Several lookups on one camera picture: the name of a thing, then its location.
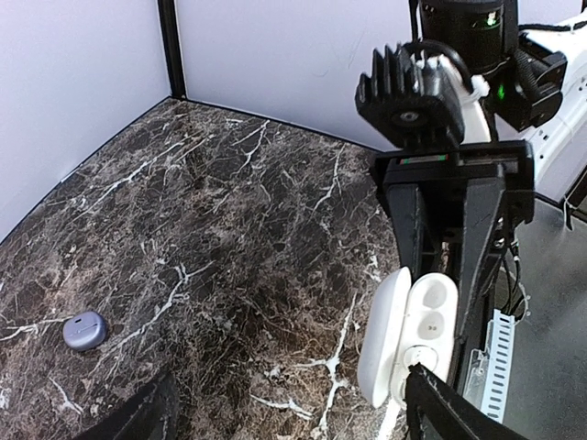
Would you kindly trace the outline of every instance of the dark marble table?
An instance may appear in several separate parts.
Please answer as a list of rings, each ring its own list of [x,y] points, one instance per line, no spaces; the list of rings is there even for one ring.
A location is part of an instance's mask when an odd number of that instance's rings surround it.
[[[367,168],[257,117],[149,111],[0,246],[0,437],[76,435],[168,369],[182,439],[387,438],[356,381],[398,267]],[[78,354],[62,323],[90,309],[109,337]]]

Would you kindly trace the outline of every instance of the gray floor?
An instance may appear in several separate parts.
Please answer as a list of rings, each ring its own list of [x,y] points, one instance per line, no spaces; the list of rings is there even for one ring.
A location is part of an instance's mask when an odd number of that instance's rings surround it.
[[[368,156],[173,100],[116,136],[0,245],[0,437],[68,438],[170,369],[181,439],[377,438],[356,365],[398,258]],[[110,335],[76,354],[88,309]]]
[[[530,315],[516,328],[504,424],[531,440],[587,433],[587,225],[537,203],[519,228]]]
[[[579,204],[579,209],[583,211],[584,214],[587,214],[587,198],[583,199],[583,201]]]

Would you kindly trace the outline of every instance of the black cable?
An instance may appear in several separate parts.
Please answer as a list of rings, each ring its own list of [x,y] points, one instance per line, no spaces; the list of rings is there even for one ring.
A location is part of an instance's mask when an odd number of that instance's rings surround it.
[[[410,0],[410,22],[412,24],[412,40],[417,41],[419,38],[418,19],[416,11],[418,10],[418,0]]]
[[[510,277],[510,268],[507,265],[507,259],[505,258],[505,254],[502,256],[502,264],[504,265],[504,269],[505,269],[505,279],[507,280],[507,294],[508,294],[508,299],[507,299],[507,302],[505,303],[505,306],[503,308],[503,312],[505,314],[507,314],[508,306],[512,302],[513,290],[512,290],[512,279]]]
[[[511,315],[515,314],[515,311],[517,310],[517,308],[520,306],[520,304],[522,303],[522,301],[524,300],[524,295],[521,295],[517,301],[514,304],[514,307],[512,307],[512,311],[510,312]],[[519,321],[520,319],[522,319],[522,316],[524,316],[524,313],[522,313],[522,315],[518,318],[516,317],[516,321]]]
[[[481,100],[480,104],[481,104],[481,110],[483,111],[483,114],[485,115],[485,120],[487,121],[487,125],[489,126],[489,133],[491,135],[492,142],[498,142],[499,141],[499,133],[497,132],[497,126],[495,124],[495,113],[492,112],[488,108],[488,106],[489,106],[488,100]]]
[[[522,265],[520,264],[520,258],[515,258],[514,264],[515,264],[514,294],[516,294],[518,288],[520,287],[520,277],[522,276]]]
[[[538,86],[538,81],[535,74],[532,72],[530,62],[527,55],[520,49],[516,49],[514,53],[515,67],[517,69],[517,78],[520,82],[522,90],[530,101],[539,101],[542,93]]]
[[[578,30],[587,26],[587,21],[580,21],[575,23],[574,25],[566,25],[566,26],[554,26],[554,25],[540,25],[540,24],[532,24],[532,25],[520,25],[518,30],[546,30],[550,32],[570,32],[572,30]]]
[[[462,83],[470,94],[475,90],[473,82],[471,80],[471,72],[465,64],[465,61],[460,57],[459,53],[455,51],[451,46],[447,46],[440,41],[434,41],[433,39],[422,39],[420,41],[412,41],[404,44],[404,48],[415,54],[420,50],[431,50],[435,53],[439,53],[447,57],[453,66],[459,71]]]

